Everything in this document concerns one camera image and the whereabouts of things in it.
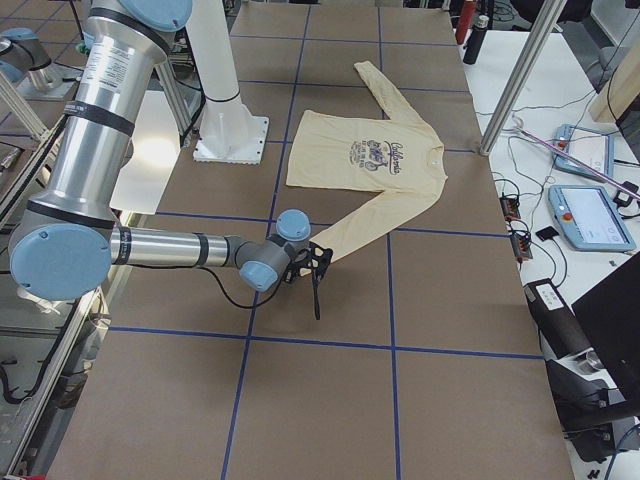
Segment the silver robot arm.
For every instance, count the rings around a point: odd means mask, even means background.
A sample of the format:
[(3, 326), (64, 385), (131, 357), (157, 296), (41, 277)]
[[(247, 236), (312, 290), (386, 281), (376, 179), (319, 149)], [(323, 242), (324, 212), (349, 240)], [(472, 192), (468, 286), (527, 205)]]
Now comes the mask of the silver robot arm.
[(61, 149), (47, 187), (32, 196), (9, 241), (9, 268), (28, 294), (75, 299), (97, 288), (114, 265), (233, 267), (253, 290), (273, 295), (309, 270), (319, 282), (332, 253), (313, 243), (305, 213), (283, 212), (255, 243), (120, 225), (110, 207), (147, 84), (185, 30), (203, 95), (196, 158), (260, 160), (268, 121), (243, 104), (223, 6), (218, 1), (96, 1), (93, 39), (80, 87), (65, 109)]
[(12, 83), (28, 76), (40, 92), (50, 91), (62, 82), (39, 37), (26, 27), (1, 32), (1, 72)]

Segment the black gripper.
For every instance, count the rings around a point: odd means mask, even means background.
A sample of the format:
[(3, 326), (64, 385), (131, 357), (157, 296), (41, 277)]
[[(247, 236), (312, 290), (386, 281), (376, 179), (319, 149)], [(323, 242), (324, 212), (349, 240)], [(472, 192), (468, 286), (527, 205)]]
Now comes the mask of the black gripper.
[(301, 251), (298, 256), (289, 263), (284, 272), (284, 282), (287, 284), (293, 283), (298, 277), (301, 277), (303, 272), (311, 274), (312, 289), (313, 289), (313, 301), (314, 301), (314, 316), (317, 321), (321, 318), (321, 306), (319, 298), (319, 284), (320, 279), (318, 276), (318, 259), (315, 249), (305, 249)]

